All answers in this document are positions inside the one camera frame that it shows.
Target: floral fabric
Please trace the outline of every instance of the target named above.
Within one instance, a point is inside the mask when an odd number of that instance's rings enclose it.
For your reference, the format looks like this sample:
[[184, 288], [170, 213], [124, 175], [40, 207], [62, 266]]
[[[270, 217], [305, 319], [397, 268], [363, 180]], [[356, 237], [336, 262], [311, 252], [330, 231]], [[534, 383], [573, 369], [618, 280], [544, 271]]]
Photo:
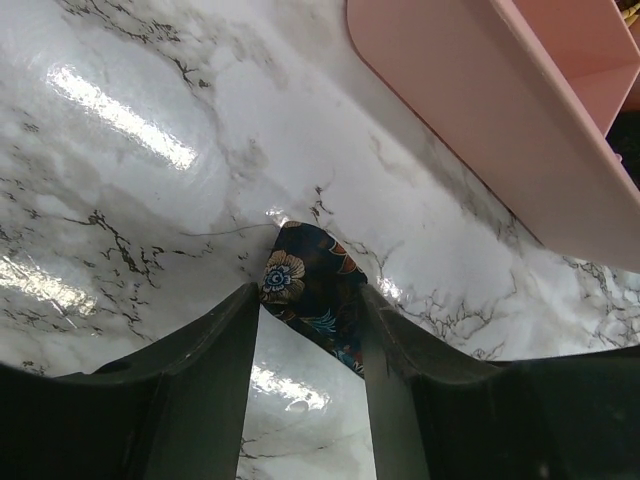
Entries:
[[288, 222], [267, 261], [260, 300], [272, 315], [364, 376], [356, 295], [365, 283], [366, 275], [327, 232]]

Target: black floral fabric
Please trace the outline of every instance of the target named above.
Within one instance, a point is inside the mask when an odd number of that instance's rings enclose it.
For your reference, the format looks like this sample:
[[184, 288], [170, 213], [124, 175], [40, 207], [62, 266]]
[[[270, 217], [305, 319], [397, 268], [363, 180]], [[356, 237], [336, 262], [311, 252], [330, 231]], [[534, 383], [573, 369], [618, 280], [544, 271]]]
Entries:
[[356, 296], [366, 275], [314, 225], [287, 222], [267, 261], [260, 301], [275, 317], [364, 376]]

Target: fabric piece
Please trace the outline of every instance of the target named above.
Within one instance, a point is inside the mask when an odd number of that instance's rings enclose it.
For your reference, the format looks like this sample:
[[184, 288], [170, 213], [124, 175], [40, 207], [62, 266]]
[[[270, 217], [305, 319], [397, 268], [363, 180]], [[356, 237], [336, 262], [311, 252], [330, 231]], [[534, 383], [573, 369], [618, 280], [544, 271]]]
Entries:
[[363, 377], [356, 297], [365, 283], [366, 275], [327, 232], [287, 222], [267, 261], [260, 301], [269, 313]]

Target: marble tabletop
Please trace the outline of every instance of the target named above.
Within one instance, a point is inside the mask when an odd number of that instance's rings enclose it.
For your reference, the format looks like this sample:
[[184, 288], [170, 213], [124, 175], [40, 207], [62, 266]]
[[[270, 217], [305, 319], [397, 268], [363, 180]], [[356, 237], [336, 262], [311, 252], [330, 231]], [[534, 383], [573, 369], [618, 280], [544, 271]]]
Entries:
[[[359, 60], [344, 0], [0, 8], [1, 361], [131, 353], [258, 280], [288, 219], [477, 358], [639, 342], [640, 276], [538, 244]], [[263, 313], [237, 478], [294, 477], [375, 478], [364, 384]]]

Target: pink plastic container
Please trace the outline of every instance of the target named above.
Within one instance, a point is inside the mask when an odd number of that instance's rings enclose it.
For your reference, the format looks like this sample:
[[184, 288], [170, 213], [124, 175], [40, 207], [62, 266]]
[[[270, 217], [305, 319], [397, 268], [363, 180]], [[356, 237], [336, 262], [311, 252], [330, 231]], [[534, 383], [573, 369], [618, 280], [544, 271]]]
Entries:
[[640, 272], [604, 134], [640, 70], [613, 0], [348, 0], [363, 59], [547, 247]]

